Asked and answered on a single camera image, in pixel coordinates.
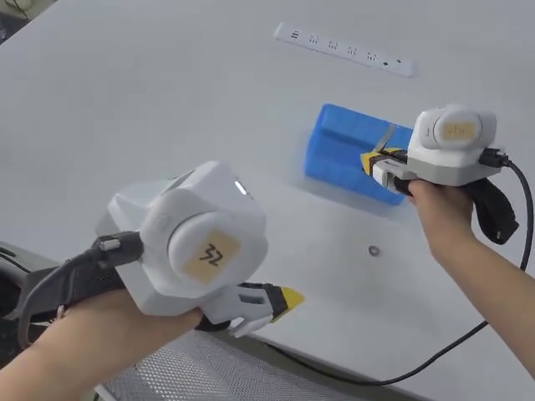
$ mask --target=blue block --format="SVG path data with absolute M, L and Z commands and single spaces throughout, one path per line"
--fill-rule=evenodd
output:
M 404 196 L 386 190 L 362 171 L 360 155 L 370 152 L 390 122 L 334 104 L 324 104 L 308 142 L 305 174 L 391 205 Z M 386 147 L 407 149 L 412 129 L 395 126 Z

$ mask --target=outlet socket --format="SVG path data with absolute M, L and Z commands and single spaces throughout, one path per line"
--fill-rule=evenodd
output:
M 341 42 L 333 38 L 327 38 L 321 34 L 311 33 L 288 23 L 280 23 L 278 25 L 275 30 L 275 38 L 301 48 L 307 48 L 328 54 L 329 56 L 344 58 L 354 63 L 363 64 L 402 77 L 412 78 L 416 74 L 415 62 L 406 58 L 391 57 L 356 44 Z

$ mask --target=table surface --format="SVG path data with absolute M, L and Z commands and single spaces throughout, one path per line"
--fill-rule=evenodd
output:
M 423 109 L 463 103 L 497 113 L 497 141 L 529 174 L 533 11 L 482 0 L 60 1 L 0 48 L 0 240 L 64 259 L 92 241 L 120 187 L 227 160 L 267 212 L 270 253 L 254 278 L 307 297 L 257 336 L 370 378 L 404 373 L 481 317 L 429 257 L 410 206 L 302 177 L 307 135 L 324 103 L 409 126 Z M 282 21 L 413 59 L 418 76 L 277 42 Z M 513 175 L 495 182 L 524 222 Z M 520 232 L 500 251 L 516 261 L 522 243 Z M 434 400 L 535 392 L 489 328 L 397 388 Z

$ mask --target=black cable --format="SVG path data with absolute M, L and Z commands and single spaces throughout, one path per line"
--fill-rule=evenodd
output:
M 26 349 L 32 345 L 28 339 L 28 330 L 32 320 L 32 306 L 38 294 L 58 278 L 68 275 L 78 266 L 94 261 L 97 256 L 99 256 L 98 249 L 91 248 L 73 259 L 67 260 L 63 265 L 54 269 L 48 276 L 41 280 L 28 294 L 26 301 L 21 307 L 20 318 L 18 319 L 17 339 L 22 349 Z
M 23 272 L 25 273 L 30 273 L 31 271 L 29 271 L 26 267 L 24 267 L 23 265 L 21 265 L 20 263 L 18 263 L 17 261 L 14 261 L 13 259 L 11 259 L 10 257 L 7 257 L 5 255 L 3 255 L 2 253 L 0 253 L 0 259 L 3 259 L 4 261 L 8 261 L 9 263 L 11 263 L 12 265 L 14 265 L 15 267 L 18 267 L 20 270 L 22 270 Z
M 529 256 L 531 254 L 532 250 L 532 242 L 533 242 L 533 197 L 531 189 L 529 188 L 529 183 L 527 182 L 526 176 L 522 173 L 522 171 L 518 168 L 517 165 L 515 165 L 512 161 L 510 161 L 507 157 L 502 159 L 502 166 L 509 167 L 518 177 L 520 180 L 520 183 L 522 185 L 522 189 L 524 191 L 524 195 L 526 197 L 526 208 L 527 208 L 527 226 L 526 226 L 526 241 L 524 243 L 524 251 L 522 254 L 522 260 L 520 262 L 520 270 L 523 272 L 527 269 L 527 264 L 529 262 Z M 390 378 L 388 380 L 358 380 L 355 378 L 343 378 L 336 374 L 325 372 L 321 369 L 315 368 L 314 366 L 309 365 L 308 363 L 302 361 L 299 358 L 294 357 L 293 355 L 290 355 L 289 353 L 284 352 L 282 349 L 279 349 L 277 347 L 274 347 L 273 345 L 267 344 L 273 351 L 283 355 L 285 358 L 290 359 L 291 361 L 295 362 L 296 364 L 307 368 L 308 370 L 311 370 L 315 373 L 319 373 L 325 377 L 332 378 L 334 380 L 338 380 L 343 383 L 349 383 L 349 384 L 356 384 L 359 386 L 368 386 L 368 387 L 380 387 L 380 386 L 388 386 L 390 384 L 398 383 L 403 380 L 406 380 L 408 378 L 411 378 L 415 376 L 416 374 L 420 373 L 425 368 L 428 368 L 433 362 L 435 362 L 438 358 L 446 355 L 448 352 L 450 352 L 453 348 L 461 345 L 463 342 L 465 342 L 467 339 L 475 336 L 478 334 L 483 328 L 488 326 L 488 322 L 481 322 L 477 326 L 475 326 L 471 331 L 467 332 L 464 336 L 459 337 L 456 341 L 448 345 L 447 347 L 444 347 L 442 350 L 440 350 L 438 353 L 433 355 L 431 358 L 427 359 L 427 361 L 423 362 L 418 368 L 415 368 L 411 370 L 410 372 L 407 372 L 405 374 L 402 374 L 395 378 Z
M 20 6 L 18 5 L 17 0 L 13 0 L 13 6 L 17 9 L 17 11 L 19 11 L 19 12 L 24 16 L 24 19 L 25 19 L 26 21 L 31 21 L 30 17 L 26 14 L 26 12 L 23 10 L 23 8 L 20 7 Z

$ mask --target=hand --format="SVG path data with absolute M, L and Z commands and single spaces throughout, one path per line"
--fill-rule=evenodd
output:
M 473 204 L 459 189 L 414 180 L 409 190 L 410 201 L 418 209 L 431 253 L 438 262 L 452 252 L 456 244 L 475 239 L 471 230 Z
M 126 290 L 90 298 L 0 371 L 2 399 L 75 399 L 196 327 L 199 309 L 143 314 Z

